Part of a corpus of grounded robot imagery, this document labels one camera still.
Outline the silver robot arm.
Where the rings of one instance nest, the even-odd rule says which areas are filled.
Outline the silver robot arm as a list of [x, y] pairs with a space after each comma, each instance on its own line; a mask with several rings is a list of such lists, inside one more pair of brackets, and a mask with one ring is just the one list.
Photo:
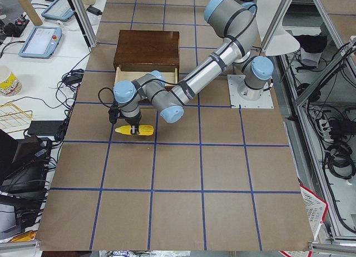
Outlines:
[[178, 121], [184, 115], [184, 105], [233, 62], [242, 65], [241, 72], [245, 75], [244, 82], [238, 88], [239, 94], [246, 100], [258, 99], [274, 70], [267, 57], [250, 55], [258, 35], [258, 13], [259, 8], [255, 3], [210, 0], [205, 8], [204, 19], [223, 39], [223, 44], [169, 91], [165, 88], [163, 75], [157, 70], [132, 81], [116, 82], [110, 121], [115, 123], [122, 118], [127, 124], [116, 128], [115, 132], [129, 136], [153, 134], [153, 126], [140, 124], [139, 102], [144, 99], [150, 101], [167, 123]]
[[183, 106], [224, 72], [233, 62], [245, 61], [258, 34], [255, 0], [210, 0], [204, 19], [223, 39], [222, 45], [207, 59], [179, 81], [171, 90], [159, 71], [152, 71], [129, 84], [132, 91], [133, 122], [131, 135], [152, 135], [154, 128], [140, 124], [138, 102], [148, 99], [167, 123], [178, 121], [184, 114]]

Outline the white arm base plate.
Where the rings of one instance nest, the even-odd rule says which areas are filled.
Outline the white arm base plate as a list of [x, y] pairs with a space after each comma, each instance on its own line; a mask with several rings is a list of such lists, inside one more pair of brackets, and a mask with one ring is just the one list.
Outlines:
[[246, 86], [244, 75], [228, 75], [228, 87], [232, 108], [274, 108], [268, 81], [262, 89], [252, 90]]

